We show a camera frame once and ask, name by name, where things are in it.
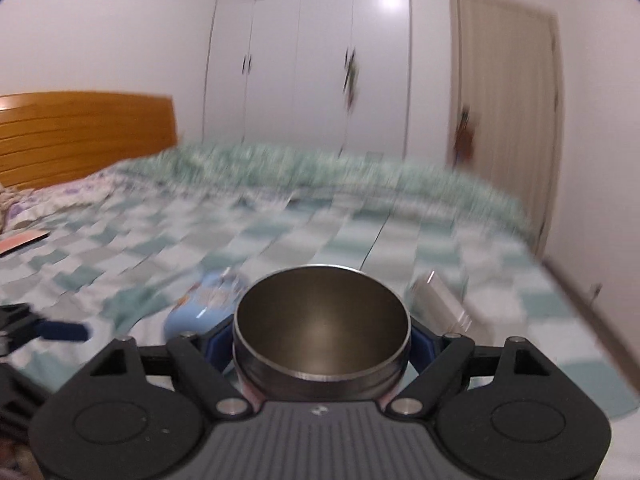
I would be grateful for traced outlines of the wooden headboard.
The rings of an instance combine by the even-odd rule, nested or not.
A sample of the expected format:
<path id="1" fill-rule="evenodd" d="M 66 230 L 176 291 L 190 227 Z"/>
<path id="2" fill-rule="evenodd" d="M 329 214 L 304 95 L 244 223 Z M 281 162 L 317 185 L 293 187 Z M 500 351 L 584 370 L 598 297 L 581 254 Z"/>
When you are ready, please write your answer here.
<path id="1" fill-rule="evenodd" d="M 178 143 L 169 96 L 99 91 L 1 98 L 1 183 L 46 188 Z"/>

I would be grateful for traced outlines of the pink steel cup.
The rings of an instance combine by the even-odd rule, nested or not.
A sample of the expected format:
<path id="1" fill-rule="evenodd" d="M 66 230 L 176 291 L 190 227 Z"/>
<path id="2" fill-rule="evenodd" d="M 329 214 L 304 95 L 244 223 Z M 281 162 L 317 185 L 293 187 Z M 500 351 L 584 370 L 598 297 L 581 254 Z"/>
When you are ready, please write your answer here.
<path id="1" fill-rule="evenodd" d="M 257 402 L 381 401 L 405 374 L 411 320 L 369 275 L 311 264 L 250 286 L 232 334 L 236 374 Z"/>

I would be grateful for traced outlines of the red book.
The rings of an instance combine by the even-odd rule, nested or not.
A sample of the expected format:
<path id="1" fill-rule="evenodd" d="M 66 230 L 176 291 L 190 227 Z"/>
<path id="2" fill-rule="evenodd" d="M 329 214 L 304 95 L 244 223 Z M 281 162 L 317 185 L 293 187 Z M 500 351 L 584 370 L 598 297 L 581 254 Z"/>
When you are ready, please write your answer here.
<path id="1" fill-rule="evenodd" d="M 0 240 L 0 256 L 5 256 L 17 249 L 45 240 L 50 235 L 49 231 L 28 230 L 17 234 L 12 234 Z"/>

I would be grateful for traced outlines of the green floral quilt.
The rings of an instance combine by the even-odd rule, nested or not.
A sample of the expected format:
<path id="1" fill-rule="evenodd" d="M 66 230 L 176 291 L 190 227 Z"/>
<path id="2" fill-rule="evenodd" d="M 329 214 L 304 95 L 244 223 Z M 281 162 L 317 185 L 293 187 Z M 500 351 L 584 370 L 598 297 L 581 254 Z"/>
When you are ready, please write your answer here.
<path id="1" fill-rule="evenodd" d="M 303 150 L 276 144 L 183 144 L 115 165 L 126 176 L 207 191 L 328 192 L 415 198 L 531 242 L 521 203 L 488 183 L 426 162 Z"/>

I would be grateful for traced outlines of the beige wooden door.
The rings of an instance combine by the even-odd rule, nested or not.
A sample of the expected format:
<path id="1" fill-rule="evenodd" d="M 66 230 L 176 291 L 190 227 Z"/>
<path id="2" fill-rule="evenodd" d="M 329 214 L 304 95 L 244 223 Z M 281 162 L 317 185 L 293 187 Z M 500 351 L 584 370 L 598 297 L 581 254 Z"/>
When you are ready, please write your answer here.
<path id="1" fill-rule="evenodd" d="M 518 0 L 451 0 L 451 111 L 473 131 L 462 169 L 520 201 L 546 246 L 558 187 L 563 76 L 555 14 Z"/>

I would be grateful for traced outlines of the floral pillow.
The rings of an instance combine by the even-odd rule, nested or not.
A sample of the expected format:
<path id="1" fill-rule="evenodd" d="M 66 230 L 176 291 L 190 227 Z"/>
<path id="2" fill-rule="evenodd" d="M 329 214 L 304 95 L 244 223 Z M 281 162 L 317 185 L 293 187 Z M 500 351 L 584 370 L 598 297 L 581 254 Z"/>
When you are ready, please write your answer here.
<path id="1" fill-rule="evenodd" d="M 1 232 L 24 228 L 62 210 L 102 202 L 114 188 L 115 178 L 106 174 L 38 190 L 2 186 Z"/>

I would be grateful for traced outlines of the stainless steel cylindrical cup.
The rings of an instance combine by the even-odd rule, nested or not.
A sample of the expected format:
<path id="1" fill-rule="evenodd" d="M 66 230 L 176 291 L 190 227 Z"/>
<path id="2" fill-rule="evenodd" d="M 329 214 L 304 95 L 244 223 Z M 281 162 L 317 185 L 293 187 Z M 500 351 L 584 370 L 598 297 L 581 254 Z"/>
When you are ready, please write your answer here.
<path id="1" fill-rule="evenodd" d="M 459 297 L 435 272 L 418 276 L 409 288 L 412 315 L 435 334 L 469 333 L 473 319 Z"/>

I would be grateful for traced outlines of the white wardrobe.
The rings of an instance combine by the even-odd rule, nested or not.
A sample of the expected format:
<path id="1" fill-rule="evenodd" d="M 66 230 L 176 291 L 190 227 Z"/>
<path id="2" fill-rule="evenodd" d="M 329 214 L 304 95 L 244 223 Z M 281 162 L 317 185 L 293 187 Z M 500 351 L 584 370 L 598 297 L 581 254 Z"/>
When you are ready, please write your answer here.
<path id="1" fill-rule="evenodd" d="M 410 0 L 216 0 L 203 138 L 404 156 L 410 32 Z M 359 76 L 346 110 L 351 50 Z"/>

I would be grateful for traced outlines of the light blue cartoon cup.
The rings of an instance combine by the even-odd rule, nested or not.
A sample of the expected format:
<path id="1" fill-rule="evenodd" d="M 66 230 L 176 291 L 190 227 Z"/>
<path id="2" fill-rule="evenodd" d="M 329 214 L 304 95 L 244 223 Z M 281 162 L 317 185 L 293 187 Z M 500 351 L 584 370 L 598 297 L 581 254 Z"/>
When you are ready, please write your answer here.
<path id="1" fill-rule="evenodd" d="M 205 334 L 232 315 L 250 280 L 237 270 L 225 268 L 203 274 L 178 300 L 164 323 L 164 338 L 182 334 Z"/>

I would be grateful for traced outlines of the green checkered blanket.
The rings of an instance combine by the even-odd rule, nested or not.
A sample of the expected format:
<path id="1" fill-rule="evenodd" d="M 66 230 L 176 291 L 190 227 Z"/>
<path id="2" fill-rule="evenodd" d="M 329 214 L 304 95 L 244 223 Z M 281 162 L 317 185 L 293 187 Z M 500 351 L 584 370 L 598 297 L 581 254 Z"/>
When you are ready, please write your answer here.
<path id="1" fill-rule="evenodd" d="M 61 387 L 114 337 L 158 344 L 169 310 L 198 278 L 231 268 L 251 280 L 290 266 L 337 264 L 400 296 L 435 271 L 496 341 L 522 335 L 612 418 L 639 398 L 518 235 L 400 198 L 344 194 L 180 193 L 125 185 L 102 202 L 37 222 L 50 235 L 1 261 L 1 300 L 86 323 L 84 344 L 36 340 L 14 353 Z"/>

